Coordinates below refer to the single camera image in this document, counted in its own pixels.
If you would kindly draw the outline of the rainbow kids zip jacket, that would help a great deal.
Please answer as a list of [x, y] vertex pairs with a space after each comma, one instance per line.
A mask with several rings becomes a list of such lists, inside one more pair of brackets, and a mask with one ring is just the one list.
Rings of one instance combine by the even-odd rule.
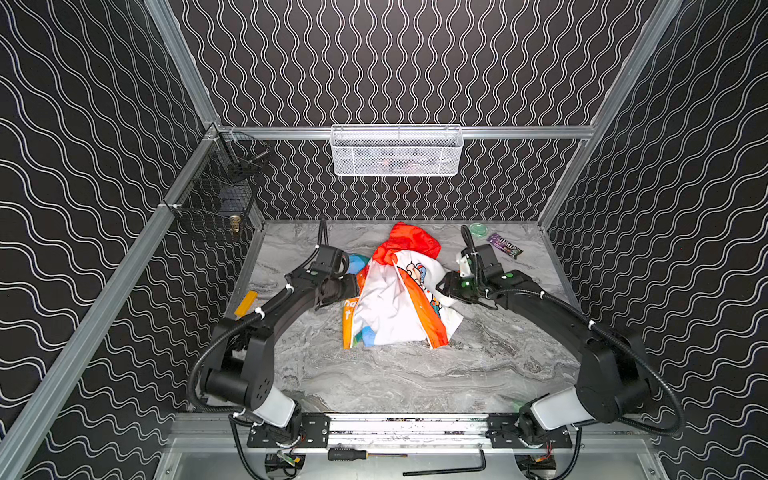
[[447, 346], [463, 321], [455, 301], [437, 290], [448, 271], [441, 244], [424, 229], [399, 222], [370, 258], [353, 254], [348, 272], [359, 294], [342, 311], [342, 345], [351, 349], [425, 342]]

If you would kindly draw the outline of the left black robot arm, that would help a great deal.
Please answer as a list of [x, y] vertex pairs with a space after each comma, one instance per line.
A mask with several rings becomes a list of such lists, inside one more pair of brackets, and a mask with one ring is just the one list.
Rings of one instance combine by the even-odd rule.
[[297, 403], [274, 380], [275, 347], [304, 313], [359, 294], [349, 255], [329, 245], [285, 276], [285, 287], [239, 320], [224, 318], [192, 367], [187, 396], [198, 411], [231, 413], [279, 429], [294, 422]]

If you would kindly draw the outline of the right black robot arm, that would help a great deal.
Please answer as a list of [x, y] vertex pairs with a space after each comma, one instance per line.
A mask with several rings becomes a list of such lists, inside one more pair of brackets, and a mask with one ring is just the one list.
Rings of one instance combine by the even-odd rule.
[[[579, 362], [574, 386], [520, 408], [516, 429], [524, 442], [540, 444], [547, 434], [567, 425], [618, 422], [658, 436], [674, 436], [683, 430], [682, 403], [651, 365], [638, 333], [596, 322], [546, 291], [530, 275], [504, 270], [489, 245], [469, 244], [461, 258], [468, 264], [468, 274], [446, 273], [437, 285], [442, 295], [520, 315], [557, 340]], [[674, 411], [668, 426], [633, 417], [657, 391]]]

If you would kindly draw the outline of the purple snack wrapper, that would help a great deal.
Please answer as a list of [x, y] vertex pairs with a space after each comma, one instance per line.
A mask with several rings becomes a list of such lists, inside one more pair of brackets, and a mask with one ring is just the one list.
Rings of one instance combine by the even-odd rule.
[[487, 237], [487, 242], [512, 259], [517, 259], [523, 253], [523, 250], [520, 247], [514, 245], [511, 241], [498, 233], [489, 235]]

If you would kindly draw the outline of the green round lid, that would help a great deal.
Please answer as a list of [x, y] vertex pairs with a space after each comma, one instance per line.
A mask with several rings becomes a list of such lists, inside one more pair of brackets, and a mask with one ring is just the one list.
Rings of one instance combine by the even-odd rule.
[[470, 234], [475, 238], [484, 238], [488, 235], [488, 227], [482, 223], [472, 223], [469, 225]]

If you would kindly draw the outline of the yellow block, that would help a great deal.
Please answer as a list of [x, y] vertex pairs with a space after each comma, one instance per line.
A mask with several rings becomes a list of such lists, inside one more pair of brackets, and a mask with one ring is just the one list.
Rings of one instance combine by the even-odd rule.
[[236, 319], [240, 319], [245, 315], [251, 313], [255, 309], [255, 303], [258, 299], [258, 293], [255, 291], [248, 291], [245, 294], [243, 300], [238, 304], [234, 311]]

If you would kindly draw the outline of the brass fitting in basket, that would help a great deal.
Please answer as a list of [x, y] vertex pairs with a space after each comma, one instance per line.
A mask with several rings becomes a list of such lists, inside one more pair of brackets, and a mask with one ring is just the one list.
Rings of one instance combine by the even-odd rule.
[[230, 230], [233, 234], [239, 234], [241, 231], [242, 218], [239, 215], [231, 215], [229, 217]]

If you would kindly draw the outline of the black allen key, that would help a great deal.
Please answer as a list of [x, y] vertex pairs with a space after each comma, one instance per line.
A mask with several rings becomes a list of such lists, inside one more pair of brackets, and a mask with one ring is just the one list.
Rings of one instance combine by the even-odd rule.
[[453, 467], [453, 468], [440, 468], [440, 469], [428, 469], [428, 470], [416, 470], [406, 471], [402, 473], [403, 477], [421, 477], [421, 476], [437, 476], [437, 475], [455, 475], [455, 474], [467, 474], [483, 472], [487, 468], [487, 458], [483, 449], [478, 450], [480, 463], [478, 465]]

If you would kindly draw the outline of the white mesh wall basket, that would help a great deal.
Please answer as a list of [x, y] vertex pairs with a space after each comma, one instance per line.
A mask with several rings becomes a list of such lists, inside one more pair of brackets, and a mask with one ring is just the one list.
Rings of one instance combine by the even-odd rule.
[[451, 124], [336, 124], [329, 144], [338, 176], [451, 177], [464, 138], [462, 128]]

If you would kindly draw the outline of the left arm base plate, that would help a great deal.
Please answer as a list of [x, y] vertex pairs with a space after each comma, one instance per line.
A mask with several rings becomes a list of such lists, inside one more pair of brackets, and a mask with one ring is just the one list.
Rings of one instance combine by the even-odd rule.
[[325, 449], [330, 423], [331, 419], [321, 413], [296, 412], [283, 428], [268, 423], [252, 426], [246, 445], [265, 449]]

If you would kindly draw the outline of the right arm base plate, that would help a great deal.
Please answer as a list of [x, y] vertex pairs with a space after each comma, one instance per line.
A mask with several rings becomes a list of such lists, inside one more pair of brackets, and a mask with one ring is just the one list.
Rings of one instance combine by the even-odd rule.
[[518, 413], [490, 414], [485, 437], [494, 449], [570, 449], [573, 445], [566, 427], [544, 430], [532, 416]]

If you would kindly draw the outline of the black handled screwdriver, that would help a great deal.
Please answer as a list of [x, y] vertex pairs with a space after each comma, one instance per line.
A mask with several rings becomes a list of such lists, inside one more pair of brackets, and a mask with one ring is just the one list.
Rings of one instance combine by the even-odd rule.
[[407, 454], [402, 453], [371, 453], [367, 450], [352, 449], [352, 448], [330, 448], [327, 452], [327, 459], [329, 461], [343, 461], [350, 462], [356, 460], [368, 460], [371, 458], [407, 458]]

